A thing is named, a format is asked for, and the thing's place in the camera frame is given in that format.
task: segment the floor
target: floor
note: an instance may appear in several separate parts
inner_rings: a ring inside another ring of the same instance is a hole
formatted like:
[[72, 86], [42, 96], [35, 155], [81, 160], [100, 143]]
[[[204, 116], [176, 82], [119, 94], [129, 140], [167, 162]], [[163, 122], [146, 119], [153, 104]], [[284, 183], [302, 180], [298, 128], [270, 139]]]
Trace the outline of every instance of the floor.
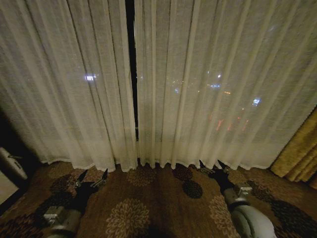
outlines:
[[[29, 190], [0, 217], [0, 237], [46, 237], [43, 214], [67, 205], [82, 170], [58, 162], [40, 168]], [[103, 172], [89, 169], [85, 180]], [[266, 214], [279, 238], [317, 237], [317, 190], [289, 182], [268, 170], [230, 170], [233, 183], [253, 187], [251, 204]], [[88, 202], [78, 238], [177, 237], [237, 238], [219, 186], [194, 167], [139, 166], [123, 173], [118, 166]]]

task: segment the curtain fold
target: curtain fold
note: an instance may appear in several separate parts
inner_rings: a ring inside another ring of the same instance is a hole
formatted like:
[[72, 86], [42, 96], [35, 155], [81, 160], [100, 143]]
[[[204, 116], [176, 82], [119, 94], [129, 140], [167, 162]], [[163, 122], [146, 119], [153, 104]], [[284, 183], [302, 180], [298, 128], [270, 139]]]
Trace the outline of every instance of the curtain fold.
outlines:
[[308, 181], [317, 171], [317, 110], [307, 118], [271, 167], [290, 181]]
[[38, 158], [135, 168], [124, 0], [3, 0], [0, 21], [0, 106]]
[[141, 163], [268, 168], [317, 103], [316, 11], [135, 0]]

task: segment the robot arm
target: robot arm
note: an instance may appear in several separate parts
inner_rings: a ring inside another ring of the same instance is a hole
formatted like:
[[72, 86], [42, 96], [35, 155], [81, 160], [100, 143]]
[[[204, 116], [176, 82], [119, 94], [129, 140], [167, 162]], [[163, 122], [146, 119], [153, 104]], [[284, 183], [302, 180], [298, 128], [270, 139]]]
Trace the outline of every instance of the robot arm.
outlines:
[[106, 183], [108, 169], [97, 182], [82, 182], [86, 173], [87, 170], [78, 177], [76, 181], [77, 194], [68, 207], [50, 207], [44, 214], [45, 219], [53, 226], [49, 238], [74, 237], [90, 196]]
[[231, 219], [242, 238], [276, 238], [272, 222], [252, 206], [236, 207], [231, 212]]
[[242, 238], [276, 238], [272, 222], [262, 212], [250, 206], [246, 195], [252, 190], [247, 184], [230, 182], [229, 173], [224, 163], [218, 161], [222, 169], [210, 170], [200, 161], [199, 171], [215, 179], [224, 196], [231, 220]]

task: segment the patterned carpet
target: patterned carpet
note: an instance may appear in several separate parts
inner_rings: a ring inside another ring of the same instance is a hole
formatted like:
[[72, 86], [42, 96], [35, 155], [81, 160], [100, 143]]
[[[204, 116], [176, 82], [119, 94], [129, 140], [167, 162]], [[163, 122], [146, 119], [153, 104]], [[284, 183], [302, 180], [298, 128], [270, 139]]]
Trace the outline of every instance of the patterned carpet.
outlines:
[[[1, 238], [40, 238], [49, 234], [43, 214], [53, 205], [69, 204], [82, 170], [58, 162], [40, 168], [29, 190], [0, 217]], [[89, 169], [85, 181], [103, 172]], [[279, 238], [317, 237], [317, 191], [268, 170], [231, 170], [233, 183], [253, 187], [251, 204], [266, 214]], [[108, 175], [107, 184], [93, 194], [81, 220], [78, 238], [177, 237], [237, 238], [216, 181], [177, 165], [148, 165]]]

